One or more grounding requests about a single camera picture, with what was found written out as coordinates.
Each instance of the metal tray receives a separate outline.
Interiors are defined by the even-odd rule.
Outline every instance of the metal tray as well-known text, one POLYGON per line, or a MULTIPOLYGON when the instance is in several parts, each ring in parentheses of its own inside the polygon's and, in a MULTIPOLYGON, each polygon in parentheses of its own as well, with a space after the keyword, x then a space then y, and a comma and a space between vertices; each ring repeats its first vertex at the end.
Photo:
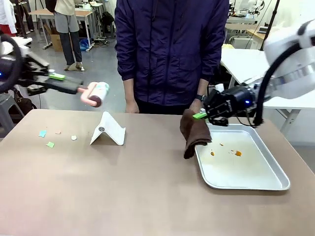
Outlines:
POLYGON ((201 174, 212 188, 287 190, 290 180, 256 131, 241 124, 209 124, 212 143, 196 146, 201 174))

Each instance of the cardboard box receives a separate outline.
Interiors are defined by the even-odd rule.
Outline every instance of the cardboard box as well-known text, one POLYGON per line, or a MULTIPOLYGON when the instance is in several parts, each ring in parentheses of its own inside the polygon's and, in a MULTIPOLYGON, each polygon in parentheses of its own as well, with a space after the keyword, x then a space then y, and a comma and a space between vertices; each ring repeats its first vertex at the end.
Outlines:
POLYGON ((63 47, 61 45, 60 36, 59 36, 59 33, 57 32, 56 28, 52 27, 50 29, 47 25, 44 25, 44 27, 50 35, 51 42, 53 43, 53 48, 55 49, 55 51, 56 52, 63 52, 63 47))

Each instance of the red garment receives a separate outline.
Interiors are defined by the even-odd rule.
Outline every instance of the red garment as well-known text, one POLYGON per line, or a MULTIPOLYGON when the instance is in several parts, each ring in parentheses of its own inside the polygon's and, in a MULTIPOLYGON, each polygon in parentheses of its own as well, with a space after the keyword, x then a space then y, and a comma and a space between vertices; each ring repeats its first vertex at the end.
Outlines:
POLYGON ((15 37, 15 34, 14 33, 11 33, 11 30, 10 30, 10 27, 9 25, 0 25, 0 30, 3 32, 3 33, 6 33, 12 37, 15 37))

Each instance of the shoe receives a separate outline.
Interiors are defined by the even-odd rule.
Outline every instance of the shoe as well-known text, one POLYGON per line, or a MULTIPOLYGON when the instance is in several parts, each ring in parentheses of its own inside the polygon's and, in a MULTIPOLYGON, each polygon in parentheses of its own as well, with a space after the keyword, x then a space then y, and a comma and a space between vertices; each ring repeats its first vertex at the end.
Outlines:
POLYGON ((75 68, 79 69, 80 71, 85 71, 85 69, 83 68, 82 62, 77 62, 77 64, 75 65, 75 68))

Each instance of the black watch strap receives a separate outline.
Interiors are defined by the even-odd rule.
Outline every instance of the black watch strap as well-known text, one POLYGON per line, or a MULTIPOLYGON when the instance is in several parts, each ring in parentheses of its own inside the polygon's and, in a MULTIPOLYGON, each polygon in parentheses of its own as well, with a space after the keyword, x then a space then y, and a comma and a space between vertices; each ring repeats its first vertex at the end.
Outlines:
POLYGON ((196 96, 196 99, 198 99, 198 100, 200 100, 202 102, 204 102, 206 100, 206 98, 207 98, 206 95, 199 95, 199 94, 197 94, 197 96, 196 96))

